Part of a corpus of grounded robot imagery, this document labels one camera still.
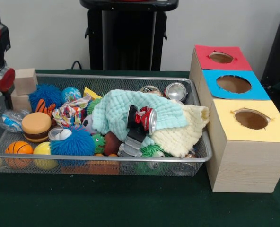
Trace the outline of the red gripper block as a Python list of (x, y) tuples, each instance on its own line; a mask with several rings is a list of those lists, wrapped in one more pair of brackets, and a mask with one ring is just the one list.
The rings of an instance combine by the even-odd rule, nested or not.
[(13, 109), (11, 94), (8, 91), (14, 84), (15, 70), (13, 68), (4, 67), (0, 71), (0, 91), (3, 92), (5, 106), (8, 110)]

